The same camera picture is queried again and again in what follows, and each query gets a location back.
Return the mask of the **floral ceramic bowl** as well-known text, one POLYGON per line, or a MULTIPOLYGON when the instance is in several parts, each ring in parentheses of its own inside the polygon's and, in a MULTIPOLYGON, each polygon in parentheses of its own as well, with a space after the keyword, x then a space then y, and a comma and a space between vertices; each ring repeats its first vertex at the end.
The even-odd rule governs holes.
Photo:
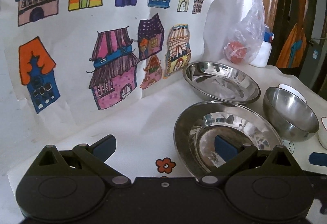
POLYGON ((318 140, 327 149, 327 117, 325 116, 319 121, 318 140))

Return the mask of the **deep steel bowl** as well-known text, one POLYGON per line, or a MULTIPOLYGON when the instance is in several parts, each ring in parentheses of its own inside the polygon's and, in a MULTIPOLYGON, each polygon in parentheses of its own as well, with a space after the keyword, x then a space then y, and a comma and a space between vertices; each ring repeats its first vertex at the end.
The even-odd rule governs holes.
POLYGON ((309 105, 279 87, 266 89, 263 112, 279 136, 288 141, 304 142, 319 130, 318 118, 309 105))

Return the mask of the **steel plate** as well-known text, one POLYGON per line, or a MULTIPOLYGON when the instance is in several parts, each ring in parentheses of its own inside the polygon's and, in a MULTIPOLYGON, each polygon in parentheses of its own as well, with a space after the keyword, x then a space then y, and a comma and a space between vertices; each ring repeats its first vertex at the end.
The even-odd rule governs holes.
POLYGON ((174 142, 189 173, 200 179, 234 158, 244 144, 272 150, 282 140, 255 111, 241 105, 205 101, 180 114, 174 127, 174 142))
POLYGON ((259 85, 246 73, 231 66, 197 61, 183 69, 183 77, 203 100, 246 105, 261 96, 259 85))

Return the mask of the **red-rimmed ceramic bowl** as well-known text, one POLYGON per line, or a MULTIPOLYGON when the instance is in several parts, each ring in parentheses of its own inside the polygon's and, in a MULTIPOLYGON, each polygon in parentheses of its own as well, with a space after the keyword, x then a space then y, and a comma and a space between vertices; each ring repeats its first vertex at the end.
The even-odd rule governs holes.
POLYGON ((289 91, 290 93, 294 94, 295 96, 299 97, 302 101, 307 103, 307 100, 305 99, 305 97, 295 88, 293 88, 287 84, 279 84, 278 87, 289 91))

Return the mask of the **white printed table mat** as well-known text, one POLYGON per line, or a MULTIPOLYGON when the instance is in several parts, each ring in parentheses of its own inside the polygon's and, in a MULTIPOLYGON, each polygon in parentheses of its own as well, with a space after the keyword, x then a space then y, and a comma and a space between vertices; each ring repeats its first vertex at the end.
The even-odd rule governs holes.
MULTIPOLYGON (((236 65, 241 71, 253 78, 261 88, 262 94, 271 86, 289 85, 304 95, 308 105, 320 119, 326 117, 326 101, 302 84, 295 76, 285 75, 275 66, 256 68, 250 65, 236 65)), ((81 132, 61 141, 47 139, 45 143, 32 147, 26 144, 22 150, 31 150, 17 166, 8 172, 8 179, 13 193, 32 158, 47 144, 57 146, 59 150, 72 149, 79 143, 91 144, 100 138, 113 134, 117 139, 117 149, 108 160, 109 165, 130 177, 136 176, 189 176, 175 151, 173 131, 176 119, 188 106, 199 102, 200 98, 191 87, 180 80, 154 95, 147 96, 130 107, 113 113, 81 132), (159 173, 155 161, 170 158, 176 163, 172 173, 159 173)), ((300 166, 310 172, 326 174, 325 166, 310 164, 309 155, 326 153, 319 143, 318 136, 313 136, 303 143, 294 144, 294 157, 300 166)))

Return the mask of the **grey appliance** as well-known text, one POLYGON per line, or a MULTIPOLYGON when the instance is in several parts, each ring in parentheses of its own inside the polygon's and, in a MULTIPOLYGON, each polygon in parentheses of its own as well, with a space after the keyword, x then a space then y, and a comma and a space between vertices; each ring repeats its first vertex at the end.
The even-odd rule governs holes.
POLYGON ((311 39, 299 80, 326 100, 326 41, 320 45, 311 39))

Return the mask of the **white blue water bottle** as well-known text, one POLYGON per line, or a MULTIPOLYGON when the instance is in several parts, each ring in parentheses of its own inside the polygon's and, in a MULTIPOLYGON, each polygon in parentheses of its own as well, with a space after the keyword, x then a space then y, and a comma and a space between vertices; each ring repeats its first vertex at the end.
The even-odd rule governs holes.
POLYGON ((274 39, 274 33, 271 31, 271 28, 268 25, 265 25, 264 39, 261 44, 261 48, 255 59, 250 62, 251 66, 257 68, 264 68, 268 64, 270 53, 272 51, 272 42, 274 39))

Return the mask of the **red fruit in bag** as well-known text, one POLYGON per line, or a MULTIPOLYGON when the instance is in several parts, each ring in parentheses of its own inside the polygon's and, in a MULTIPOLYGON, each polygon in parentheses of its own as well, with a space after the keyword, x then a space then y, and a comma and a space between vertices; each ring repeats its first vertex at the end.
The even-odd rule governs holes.
POLYGON ((247 54, 247 49, 239 41, 230 41, 224 53, 230 62, 240 64, 247 54))

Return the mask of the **clear plastic bag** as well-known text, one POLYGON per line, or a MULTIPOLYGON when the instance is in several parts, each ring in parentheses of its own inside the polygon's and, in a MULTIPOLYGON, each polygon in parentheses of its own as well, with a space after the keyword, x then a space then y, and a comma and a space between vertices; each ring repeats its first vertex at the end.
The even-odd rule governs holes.
POLYGON ((264 39, 264 20, 265 12, 263 1, 252 0, 252 6, 247 15, 229 29, 223 52, 230 41, 239 41, 247 49, 247 54, 241 63, 249 64, 252 62, 257 56, 264 39))

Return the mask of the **woman orange dress painting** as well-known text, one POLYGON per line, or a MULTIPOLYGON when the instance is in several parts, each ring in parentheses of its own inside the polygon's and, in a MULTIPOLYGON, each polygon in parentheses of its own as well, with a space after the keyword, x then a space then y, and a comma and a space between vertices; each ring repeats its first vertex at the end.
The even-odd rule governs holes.
POLYGON ((276 28, 279 33, 276 67, 298 69, 303 64, 311 37, 317 0, 285 0, 286 16, 276 28))

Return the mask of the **houses drawing paper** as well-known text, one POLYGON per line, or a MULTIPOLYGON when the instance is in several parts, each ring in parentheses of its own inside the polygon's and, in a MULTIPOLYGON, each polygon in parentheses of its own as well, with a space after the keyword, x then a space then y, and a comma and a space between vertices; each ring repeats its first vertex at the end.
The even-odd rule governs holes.
POLYGON ((79 121, 126 107, 200 59, 214 0, 1 0, 1 43, 28 113, 79 121))

